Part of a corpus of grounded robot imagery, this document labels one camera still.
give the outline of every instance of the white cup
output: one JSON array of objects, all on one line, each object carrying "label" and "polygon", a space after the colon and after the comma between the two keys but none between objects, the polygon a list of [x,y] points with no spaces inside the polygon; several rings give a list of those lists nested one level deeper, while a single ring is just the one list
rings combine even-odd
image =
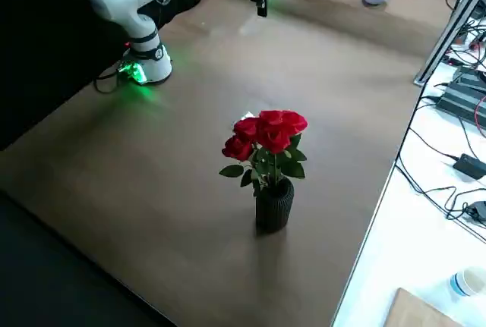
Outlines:
[{"label": "white cup", "polygon": [[450,286],[461,297],[486,295],[486,269],[471,267],[462,270],[452,276]]}]

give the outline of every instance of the black vase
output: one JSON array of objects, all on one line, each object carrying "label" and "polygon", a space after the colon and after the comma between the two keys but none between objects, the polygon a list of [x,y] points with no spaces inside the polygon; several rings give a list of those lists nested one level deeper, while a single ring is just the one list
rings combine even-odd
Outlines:
[{"label": "black vase", "polygon": [[257,230],[273,233],[287,225],[294,200],[294,185],[283,178],[276,186],[265,187],[257,196]]}]

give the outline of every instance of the red rose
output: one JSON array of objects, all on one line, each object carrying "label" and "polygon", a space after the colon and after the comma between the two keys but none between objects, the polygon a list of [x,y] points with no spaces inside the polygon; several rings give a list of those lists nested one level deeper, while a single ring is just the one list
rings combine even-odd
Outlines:
[{"label": "red rose", "polygon": [[260,112],[260,118],[271,125],[281,124],[283,111],[262,111]]},{"label": "red rose", "polygon": [[226,141],[225,148],[222,150],[224,156],[237,159],[240,162],[248,160],[252,152],[253,148],[251,147],[251,142],[247,139],[238,137],[238,135],[235,135]]},{"label": "red rose", "polygon": [[302,132],[307,127],[305,118],[293,111],[282,111],[282,123],[290,136]]},{"label": "red rose", "polygon": [[241,138],[256,140],[258,121],[259,121],[258,118],[250,117],[250,118],[244,118],[236,122],[235,133]]},{"label": "red rose", "polygon": [[282,152],[290,145],[290,136],[282,125],[261,122],[257,132],[258,143],[272,154]]}]

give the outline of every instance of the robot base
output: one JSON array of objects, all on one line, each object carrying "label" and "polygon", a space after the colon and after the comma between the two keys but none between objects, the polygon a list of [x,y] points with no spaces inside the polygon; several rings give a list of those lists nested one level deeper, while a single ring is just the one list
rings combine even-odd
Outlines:
[{"label": "robot base", "polygon": [[159,55],[161,57],[158,60],[137,58],[128,50],[121,60],[118,73],[128,75],[141,86],[161,84],[172,73],[172,63],[165,46]]}]

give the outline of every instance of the white table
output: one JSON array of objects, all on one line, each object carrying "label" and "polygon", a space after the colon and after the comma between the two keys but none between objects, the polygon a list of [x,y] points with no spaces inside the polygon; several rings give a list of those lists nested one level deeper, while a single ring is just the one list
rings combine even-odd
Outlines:
[{"label": "white table", "polygon": [[[437,95],[434,84],[452,80],[455,69],[437,67],[425,95]],[[465,123],[475,153],[486,160],[486,139],[472,124]],[[457,118],[434,107],[417,111],[411,128],[429,144],[455,156],[471,155]],[[486,178],[473,181],[460,175],[452,159],[424,145],[410,130],[401,150],[410,175],[423,190],[455,185],[457,192],[486,187]],[[451,190],[431,193],[444,204]],[[486,200],[486,191],[458,200]],[[486,237],[486,230],[475,228]],[[446,220],[424,196],[417,194],[394,167],[390,172],[373,220],[348,281],[334,327],[382,326],[398,288],[405,288],[464,326],[486,326],[486,298],[451,297],[447,280],[469,266],[486,267],[486,244],[461,225]]]}]

